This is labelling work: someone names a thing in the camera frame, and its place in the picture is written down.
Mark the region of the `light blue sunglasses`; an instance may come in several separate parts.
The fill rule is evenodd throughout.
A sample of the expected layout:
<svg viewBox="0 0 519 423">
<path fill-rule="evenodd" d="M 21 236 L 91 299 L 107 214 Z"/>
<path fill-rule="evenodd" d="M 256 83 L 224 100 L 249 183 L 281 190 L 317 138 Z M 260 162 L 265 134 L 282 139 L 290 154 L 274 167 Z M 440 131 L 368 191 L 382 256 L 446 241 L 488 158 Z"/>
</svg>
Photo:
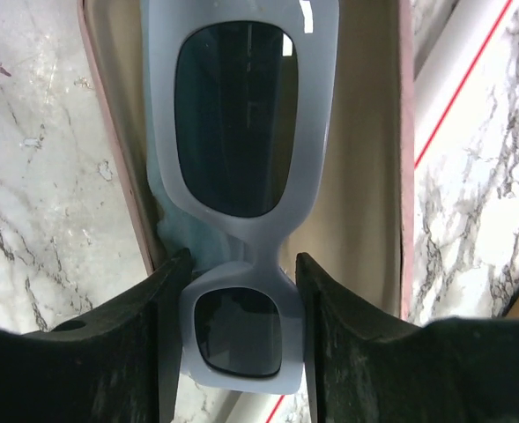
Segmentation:
<svg viewBox="0 0 519 423">
<path fill-rule="evenodd" d="M 178 216 L 211 229 L 179 297 L 197 383 L 292 394 L 305 312 L 281 269 L 311 212 L 330 126 L 336 1 L 145 1 L 146 127 Z"/>
</svg>

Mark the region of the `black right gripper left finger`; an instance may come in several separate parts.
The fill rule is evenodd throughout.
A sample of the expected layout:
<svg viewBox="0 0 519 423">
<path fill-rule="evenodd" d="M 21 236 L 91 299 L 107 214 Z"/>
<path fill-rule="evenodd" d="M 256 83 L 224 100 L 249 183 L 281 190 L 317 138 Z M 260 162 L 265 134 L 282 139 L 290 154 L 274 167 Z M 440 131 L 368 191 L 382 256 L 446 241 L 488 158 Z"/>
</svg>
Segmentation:
<svg viewBox="0 0 519 423">
<path fill-rule="evenodd" d="M 146 280 L 53 330 L 0 330 L 0 422 L 170 422 L 191 281 L 183 249 Z"/>
</svg>

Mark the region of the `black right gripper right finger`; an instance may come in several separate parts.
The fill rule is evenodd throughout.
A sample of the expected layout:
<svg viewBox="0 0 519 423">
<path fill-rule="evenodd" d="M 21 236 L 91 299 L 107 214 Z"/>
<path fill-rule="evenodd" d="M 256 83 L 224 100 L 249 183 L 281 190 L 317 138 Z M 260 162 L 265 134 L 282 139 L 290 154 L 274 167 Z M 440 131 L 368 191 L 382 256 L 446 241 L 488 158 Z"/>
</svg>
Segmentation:
<svg viewBox="0 0 519 423">
<path fill-rule="evenodd" d="M 314 422 L 519 422 L 519 319 L 389 315 L 299 254 Z"/>
</svg>

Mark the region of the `pink glasses case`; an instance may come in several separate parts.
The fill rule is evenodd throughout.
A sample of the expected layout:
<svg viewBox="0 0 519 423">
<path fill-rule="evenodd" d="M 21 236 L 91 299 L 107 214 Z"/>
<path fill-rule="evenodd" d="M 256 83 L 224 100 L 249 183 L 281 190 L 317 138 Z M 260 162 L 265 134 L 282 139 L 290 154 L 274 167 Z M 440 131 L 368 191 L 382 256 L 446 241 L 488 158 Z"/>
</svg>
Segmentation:
<svg viewBox="0 0 519 423">
<path fill-rule="evenodd" d="M 78 22 L 145 270 L 167 259 L 146 172 L 142 27 L 137 1 L 81 1 Z M 411 302 L 414 81 L 411 5 L 340 4 L 337 76 L 322 186 L 281 263 L 309 253 L 336 281 L 387 313 Z"/>
</svg>

